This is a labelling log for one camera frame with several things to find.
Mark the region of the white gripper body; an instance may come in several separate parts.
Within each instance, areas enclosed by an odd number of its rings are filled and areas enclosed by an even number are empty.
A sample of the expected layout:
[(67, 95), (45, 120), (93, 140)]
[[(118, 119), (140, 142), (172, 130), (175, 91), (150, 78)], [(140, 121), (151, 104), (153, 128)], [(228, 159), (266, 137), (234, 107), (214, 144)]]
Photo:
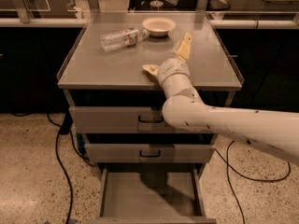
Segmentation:
[(188, 65), (179, 58), (169, 58), (158, 68), (157, 80), (161, 87), (171, 79), (181, 86), (191, 86)]

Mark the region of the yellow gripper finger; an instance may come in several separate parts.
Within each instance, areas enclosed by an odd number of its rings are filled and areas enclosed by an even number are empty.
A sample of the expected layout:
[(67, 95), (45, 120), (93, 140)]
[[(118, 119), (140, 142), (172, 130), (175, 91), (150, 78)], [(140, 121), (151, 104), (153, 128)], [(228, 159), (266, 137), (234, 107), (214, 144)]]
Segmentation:
[(186, 32), (182, 37), (178, 48), (175, 50), (176, 55), (184, 62), (189, 60), (192, 46), (192, 35)]
[(158, 75), (159, 66), (156, 64), (143, 64), (142, 69), (156, 77)]

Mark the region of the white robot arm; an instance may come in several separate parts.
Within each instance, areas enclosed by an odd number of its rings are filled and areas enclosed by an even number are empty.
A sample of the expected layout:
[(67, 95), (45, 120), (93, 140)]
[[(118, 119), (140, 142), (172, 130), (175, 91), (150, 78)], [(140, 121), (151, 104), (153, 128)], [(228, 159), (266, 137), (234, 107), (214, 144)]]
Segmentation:
[(220, 134), (299, 165), (299, 114), (206, 105), (191, 83), (187, 65), (191, 45), (187, 32), (175, 57), (142, 66), (164, 90), (164, 120), (178, 129)]

